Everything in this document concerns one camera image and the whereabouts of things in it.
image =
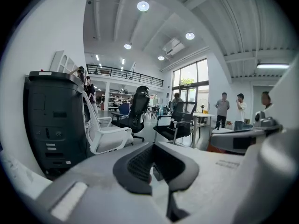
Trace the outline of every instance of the black railing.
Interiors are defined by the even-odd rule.
[[[121,70],[118,68],[108,67],[108,66],[98,66],[98,65],[86,65],[88,74],[118,77],[127,80],[139,81],[146,84],[152,84],[156,86],[163,87],[163,80],[143,75],[137,72],[132,72],[129,70]]]

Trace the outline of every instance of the black pants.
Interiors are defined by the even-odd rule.
[[[217,115],[216,128],[220,127],[220,121],[221,121],[221,127],[224,128],[226,116]]]

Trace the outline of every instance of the person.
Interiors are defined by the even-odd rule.
[[[183,102],[183,100],[179,97],[179,93],[175,93],[174,99],[172,100],[172,103],[171,103],[171,108],[173,110],[175,110],[175,108],[177,107],[178,102]]]
[[[87,95],[88,95],[89,101],[92,104],[95,113],[98,114],[98,107],[96,104],[97,98],[96,98],[94,85],[91,82],[90,77],[86,77],[86,79],[87,79],[87,90],[88,90]]]
[[[80,66],[77,67],[75,70],[71,71],[69,74],[70,75],[74,75],[74,73],[77,72],[77,77],[82,81],[82,83],[84,84],[84,67]]]
[[[272,104],[268,91],[262,93],[262,104],[266,106],[266,109]]]
[[[229,101],[226,100],[227,93],[222,93],[222,99],[218,100],[215,107],[217,108],[217,121],[216,121],[216,128],[219,128],[220,121],[221,121],[221,127],[224,128],[226,116],[228,114],[229,110]]]
[[[245,120],[245,110],[246,110],[246,103],[243,101],[244,100],[244,95],[242,93],[237,95],[237,108],[238,108],[238,113],[237,117],[235,119],[235,128],[234,130],[242,130],[243,125],[244,125],[244,120]]]

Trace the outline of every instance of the tree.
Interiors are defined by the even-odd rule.
[[[191,83],[194,83],[194,79],[186,78],[186,79],[181,80],[181,85],[182,84],[191,84]]]

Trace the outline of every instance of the gray floor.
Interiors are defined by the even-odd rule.
[[[98,111],[98,117],[112,117],[111,111]],[[157,123],[157,118],[150,118],[147,115],[144,119],[144,129],[141,130],[139,133],[136,133],[137,136],[144,137],[145,142],[153,142],[155,138],[155,130],[153,127]],[[159,120],[159,125],[168,125],[170,124],[170,118],[163,118]],[[199,131],[197,131],[196,135],[196,148],[200,150],[206,150],[208,145],[208,136],[209,136],[209,127],[201,127],[200,128],[200,138],[199,138]],[[157,141],[167,142],[168,140],[164,138],[162,135],[157,134]],[[138,145],[142,143],[141,139],[134,139],[134,145]],[[192,137],[183,137],[176,140],[176,143],[183,144],[185,146],[190,146],[192,144]]]

